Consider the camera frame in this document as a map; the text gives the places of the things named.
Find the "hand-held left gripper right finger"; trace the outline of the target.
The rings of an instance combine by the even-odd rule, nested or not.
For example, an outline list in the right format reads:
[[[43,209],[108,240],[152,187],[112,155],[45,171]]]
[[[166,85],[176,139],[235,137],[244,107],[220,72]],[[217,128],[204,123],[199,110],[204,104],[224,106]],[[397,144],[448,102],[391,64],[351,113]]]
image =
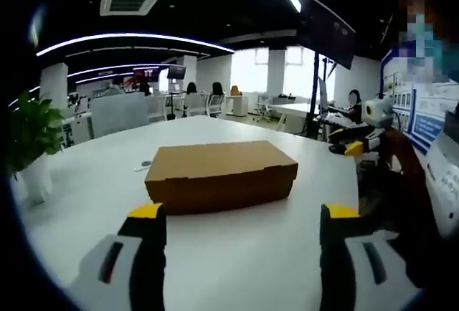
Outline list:
[[[402,310],[420,291],[393,247],[398,233],[376,230],[355,209],[323,204],[321,310]]]

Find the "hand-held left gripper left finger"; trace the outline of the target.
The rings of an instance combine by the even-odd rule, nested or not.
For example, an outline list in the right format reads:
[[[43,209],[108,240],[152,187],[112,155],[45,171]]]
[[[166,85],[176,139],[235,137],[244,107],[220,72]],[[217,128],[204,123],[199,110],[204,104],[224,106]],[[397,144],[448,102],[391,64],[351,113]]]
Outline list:
[[[79,310],[164,310],[166,213],[147,203],[81,259],[67,289]]]

